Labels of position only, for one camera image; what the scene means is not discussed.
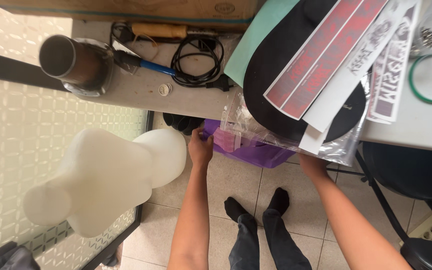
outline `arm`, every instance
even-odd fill
[[[329,178],[324,160],[303,154],[299,159],[321,197],[334,236],[351,270],[412,269]]]
[[[209,209],[206,175],[213,157],[213,136],[199,137],[202,128],[192,131],[188,144],[192,170],[183,205],[174,230],[168,270],[207,270],[209,249]]]

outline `hand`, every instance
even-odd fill
[[[326,170],[328,162],[326,160],[302,153],[298,153],[298,155],[303,172],[308,175],[311,180],[316,177],[328,177],[328,172]]]
[[[191,141],[188,144],[189,156],[193,166],[207,166],[213,158],[213,135],[207,141],[202,141],[199,135],[203,128],[196,128],[192,131]]]

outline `power strip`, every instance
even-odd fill
[[[432,215],[429,216],[423,223],[417,226],[412,232],[408,233],[409,237],[412,238],[421,238],[426,240],[432,239]],[[399,245],[402,247],[404,244],[403,241],[399,242]]]

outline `black stool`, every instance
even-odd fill
[[[356,159],[391,225],[403,240],[401,255],[416,270],[432,270],[432,241],[410,238],[399,224],[375,179],[403,196],[424,200],[432,211],[432,151],[389,144],[363,142]]]

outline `dark jeans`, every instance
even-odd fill
[[[267,209],[262,214],[269,250],[278,270],[311,270],[311,264],[296,246],[278,211]],[[229,254],[231,270],[259,270],[258,226],[251,214],[237,219],[236,243]]]

